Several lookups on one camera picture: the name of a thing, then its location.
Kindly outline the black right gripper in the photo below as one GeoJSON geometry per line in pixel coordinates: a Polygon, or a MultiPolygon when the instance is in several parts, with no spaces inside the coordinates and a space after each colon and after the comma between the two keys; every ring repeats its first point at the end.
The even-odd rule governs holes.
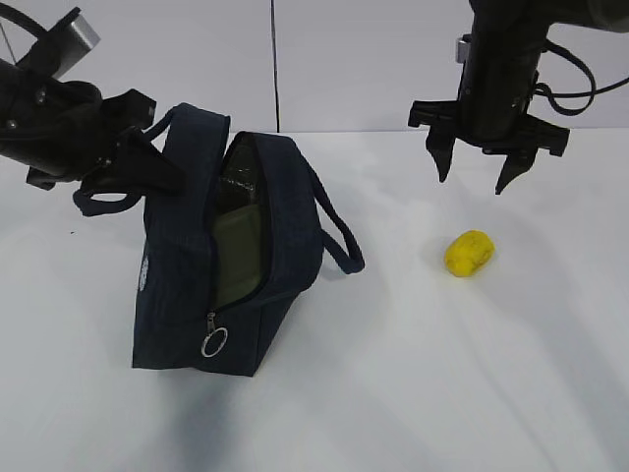
{"type": "Polygon", "coordinates": [[[537,77],[535,71],[520,77],[465,68],[456,99],[413,102],[408,125],[430,127],[427,151],[440,183],[450,171],[456,138],[506,156],[495,185],[497,195],[531,170],[538,151],[530,148],[554,156],[565,152],[570,131],[528,113],[537,77]]]}

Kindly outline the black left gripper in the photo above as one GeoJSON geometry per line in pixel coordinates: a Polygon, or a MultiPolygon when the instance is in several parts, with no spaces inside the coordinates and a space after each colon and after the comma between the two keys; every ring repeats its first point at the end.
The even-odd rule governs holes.
{"type": "Polygon", "coordinates": [[[155,110],[156,101],[134,88],[69,110],[29,142],[27,183],[50,190],[106,167],[106,190],[180,192],[185,173],[141,132],[155,110]]]}

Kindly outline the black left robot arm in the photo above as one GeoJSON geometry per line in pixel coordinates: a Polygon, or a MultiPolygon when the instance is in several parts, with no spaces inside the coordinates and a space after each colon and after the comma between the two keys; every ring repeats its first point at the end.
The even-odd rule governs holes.
{"type": "Polygon", "coordinates": [[[28,184],[82,193],[179,193],[185,174],[151,142],[156,103],[130,89],[105,98],[86,82],[62,83],[1,64],[1,154],[28,167],[28,184]]]}

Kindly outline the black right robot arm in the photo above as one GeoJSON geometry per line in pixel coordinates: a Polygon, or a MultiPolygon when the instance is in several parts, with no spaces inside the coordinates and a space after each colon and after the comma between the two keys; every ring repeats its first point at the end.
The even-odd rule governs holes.
{"type": "Polygon", "coordinates": [[[545,97],[559,114],[575,116],[579,108],[560,105],[562,94],[539,80],[543,53],[571,62],[588,78],[583,96],[589,103],[602,92],[591,69],[573,53],[547,37],[554,24],[618,33],[628,31],[625,1],[473,1],[473,24],[457,45],[462,75],[457,96],[448,101],[413,102],[408,124],[429,129],[426,149],[440,181],[451,168],[456,141],[505,158],[495,185],[501,194],[533,167],[544,149],[565,152],[569,130],[529,114],[534,96],[545,97]]]}

